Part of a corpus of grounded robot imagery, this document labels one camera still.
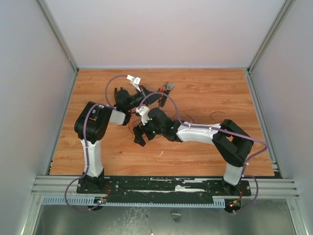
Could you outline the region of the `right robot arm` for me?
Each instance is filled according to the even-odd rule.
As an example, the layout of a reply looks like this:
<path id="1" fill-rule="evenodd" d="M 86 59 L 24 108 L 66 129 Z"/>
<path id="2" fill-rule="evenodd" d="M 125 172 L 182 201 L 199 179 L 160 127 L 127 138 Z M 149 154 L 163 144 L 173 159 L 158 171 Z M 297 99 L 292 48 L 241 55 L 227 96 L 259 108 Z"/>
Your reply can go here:
<path id="1" fill-rule="evenodd" d="M 226 169 L 222 179 L 223 192 L 233 195 L 240 188 L 240 180 L 245 160 L 251 152 L 254 141 L 246 139 L 244 132 L 236 123 L 225 119 L 214 125 L 181 123 L 170 119 L 160 108 L 149 109 L 142 106 L 136 108 L 136 115 L 141 116 L 141 123 L 133 128 L 134 142 L 145 146 L 143 135 L 153 140 L 161 135 L 171 142 L 201 142 L 214 145 L 226 161 Z"/>

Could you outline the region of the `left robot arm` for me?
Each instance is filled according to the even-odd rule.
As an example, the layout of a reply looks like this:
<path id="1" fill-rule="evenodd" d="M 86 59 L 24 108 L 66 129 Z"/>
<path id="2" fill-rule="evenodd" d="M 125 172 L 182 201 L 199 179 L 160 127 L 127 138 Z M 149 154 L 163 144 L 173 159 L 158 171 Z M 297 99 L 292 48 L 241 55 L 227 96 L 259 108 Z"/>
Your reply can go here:
<path id="1" fill-rule="evenodd" d="M 81 140 L 84 152 L 85 167 L 81 183 L 88 184 L 94 193 L 104 190 L 104 168 L 101 163 L 101 140 L 109 123 L 127 125 L 132 117 L 132 109 L 139 106 L 141 101 L 152 92 L 140 85 L 134 95 L 126 89 L 114 89 L 115 104 L 100 105 L 88 102 L 74 125 L 74 131 Z"/>

